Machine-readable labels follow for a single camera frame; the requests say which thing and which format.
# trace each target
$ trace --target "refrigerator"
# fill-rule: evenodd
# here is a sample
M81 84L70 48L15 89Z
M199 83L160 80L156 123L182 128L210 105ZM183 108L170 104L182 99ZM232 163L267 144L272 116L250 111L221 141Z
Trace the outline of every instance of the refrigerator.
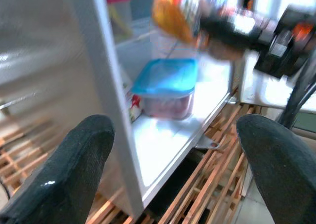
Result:
M51 154L85 117L108 115L116 136L99 192L134 218L197 144L233 88L232 63L195 52L191 116L180 121L142 114L130 121L121 71L133 82L156 58L151 2L132 0L133 36L116 43L106 0L0 0L0 135L49 122L50 146L39 146ZM14 182L7 183L14 191Z

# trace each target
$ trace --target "tile floor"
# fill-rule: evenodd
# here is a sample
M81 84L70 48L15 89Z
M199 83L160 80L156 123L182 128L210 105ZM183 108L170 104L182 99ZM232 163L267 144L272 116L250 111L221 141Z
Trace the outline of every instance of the tile floor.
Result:
M265 202L257 186L252 181L245 199L239 205L239 210L232 224L274 224Z
M0 187L0 210L2 209L2 207L5 206L7 201L8 201L8 199L7 199L6 193L4 192L2 187Z

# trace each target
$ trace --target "wooden pallet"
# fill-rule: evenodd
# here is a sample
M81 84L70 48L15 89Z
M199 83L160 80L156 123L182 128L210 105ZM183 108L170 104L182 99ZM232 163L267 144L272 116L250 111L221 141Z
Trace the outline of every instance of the wooden pallet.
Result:
M220 148L206 152L159 224L197 224L201 216L206 217L208 224L231 222L241 199L247 165L237 140L235 121L246 113L260 113L260 107L226 105L217 116L205 134L221 144ZM0 178L11 194L60 144L65 132L59 129L51 119L41 119L1 136ZM97 193L86 223L157 222L146 214L133 220Z

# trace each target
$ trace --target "blue lid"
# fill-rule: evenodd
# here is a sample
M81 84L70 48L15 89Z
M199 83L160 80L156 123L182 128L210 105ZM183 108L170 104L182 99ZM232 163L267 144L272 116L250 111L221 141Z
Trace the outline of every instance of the blue lid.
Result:
M144 97L183 97L194 91L197 77L194 59L156 59L145 66L132 92Z

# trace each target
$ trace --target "plastic container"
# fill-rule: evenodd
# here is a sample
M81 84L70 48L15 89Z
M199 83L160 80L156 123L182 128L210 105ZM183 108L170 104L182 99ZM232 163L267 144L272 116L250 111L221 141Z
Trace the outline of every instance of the plastic container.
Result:
M197 76L194 59L157 59L145 66L132 92L148 116L184 119L192 112Z
M130 28L132 23L130 1L131 0L107 0L115 42L127 40L133 35Z

